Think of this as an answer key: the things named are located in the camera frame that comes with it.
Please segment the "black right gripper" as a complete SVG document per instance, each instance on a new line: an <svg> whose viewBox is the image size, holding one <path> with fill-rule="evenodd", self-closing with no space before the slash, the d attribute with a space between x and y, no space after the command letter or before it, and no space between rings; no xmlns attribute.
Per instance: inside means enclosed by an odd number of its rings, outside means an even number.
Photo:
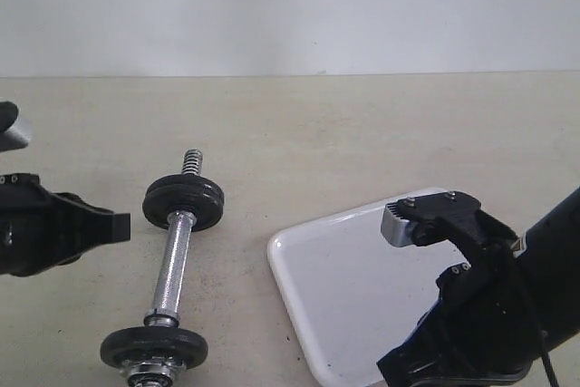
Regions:
<svg viewBox="0 0 580 387"><path fill-rule="evenodd" d="M440 294L377 367L391 387L509 386L544 356L544 334L507 242L486 261L440 276Z"/></svg>

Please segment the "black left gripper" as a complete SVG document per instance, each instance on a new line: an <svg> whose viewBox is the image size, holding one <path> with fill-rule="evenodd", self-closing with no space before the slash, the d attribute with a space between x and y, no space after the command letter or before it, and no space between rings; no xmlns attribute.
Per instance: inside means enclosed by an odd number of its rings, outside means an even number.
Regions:
<svg viewBox="0 0 580 387"><path fill-rule="evenodd" d="M35 174L1 177L1 273L38 275L68 265L96 247L128 242L131 214L51 194Z"/></svg>

